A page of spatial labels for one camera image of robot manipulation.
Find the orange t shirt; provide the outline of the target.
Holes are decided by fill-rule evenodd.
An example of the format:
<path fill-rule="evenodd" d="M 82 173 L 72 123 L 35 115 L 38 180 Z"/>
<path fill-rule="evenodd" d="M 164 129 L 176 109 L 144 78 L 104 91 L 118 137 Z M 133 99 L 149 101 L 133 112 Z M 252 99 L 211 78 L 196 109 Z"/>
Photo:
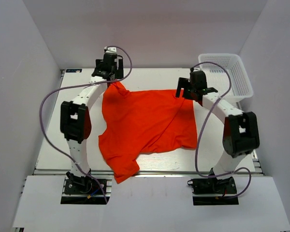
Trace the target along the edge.
<path fill-rule="evenodd" d="M 105 131 L 99 149 L 120 184 L 135 175 L 140 154 L 197 147 L 193 102 L 175 96 L 174 89 L 129 91 L 120 82 L 103 94 Z"/>

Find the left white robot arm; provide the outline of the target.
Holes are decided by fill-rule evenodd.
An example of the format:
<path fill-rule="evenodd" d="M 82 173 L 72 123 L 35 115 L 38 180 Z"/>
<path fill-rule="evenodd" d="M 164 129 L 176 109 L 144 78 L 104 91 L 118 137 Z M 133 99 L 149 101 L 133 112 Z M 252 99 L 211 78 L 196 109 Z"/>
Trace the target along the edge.
<path fill-rule="evenodd" d="M 60 107 L 60 131 L 67 140 L 72 167 L 67 177 L 76 181 L 76 187 L 82 193 L 92 189 L 92 180 L 87 161 L 87 138 L 92 124 L 89 111 L 99 96 L 105 92 L 109 83 L 123 78 L 123 58 L 117 54 L 115 47 L 104 49 L 103 59 L 96 60 L 96 68 L 91 75 L 90 86 L 84 88 L 73 100 L 63 101 Z"/>

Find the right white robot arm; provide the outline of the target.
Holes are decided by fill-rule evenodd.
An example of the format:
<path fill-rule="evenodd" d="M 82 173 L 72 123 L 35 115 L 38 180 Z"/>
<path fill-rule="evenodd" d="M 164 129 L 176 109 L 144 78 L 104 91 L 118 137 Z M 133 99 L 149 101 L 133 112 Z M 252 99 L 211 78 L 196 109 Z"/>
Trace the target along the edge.
<path fill-rule="evenodd" d="M 223 123 L 223 153 L 209 175 L 200 174 L 209 179 L 209 188 L 219 193 L 226 187 L 225 179 L 241 170 L 238 167 L 241 160 L 260 146 L 257 117 L 253 112 L 234 107 L 224 99 L 224 94 L 220 95 L 215 88 L 208 87 L 206 74 L 199 69 L 191 68 L 189 78 L 178 79 L 175 96 L 195 101 L 209 111 L 200 130 L 197 147 L 211 115 Z"/>

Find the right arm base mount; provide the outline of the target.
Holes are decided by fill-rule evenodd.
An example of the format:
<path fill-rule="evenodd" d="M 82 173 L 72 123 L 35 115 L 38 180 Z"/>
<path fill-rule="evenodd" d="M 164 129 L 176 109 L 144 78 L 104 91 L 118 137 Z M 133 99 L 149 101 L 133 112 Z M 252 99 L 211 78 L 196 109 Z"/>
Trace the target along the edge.
<path fill-rule="evenodd" d="M 187 182 L 192 188 L 194 206 L 238 205 L 233 177 L 228 179 L 195 178 Z"/>

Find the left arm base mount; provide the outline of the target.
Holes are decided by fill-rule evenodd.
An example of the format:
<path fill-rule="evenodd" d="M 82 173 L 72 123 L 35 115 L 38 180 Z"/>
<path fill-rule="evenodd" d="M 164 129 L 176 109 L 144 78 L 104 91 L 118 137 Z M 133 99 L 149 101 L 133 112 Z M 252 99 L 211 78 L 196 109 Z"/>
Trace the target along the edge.
<path fill-rule="evenodd" d="M 61 204 L 106 205 L 111 196 L 111 180 L 75 176 L 67 172 L 61 195 Z"/>

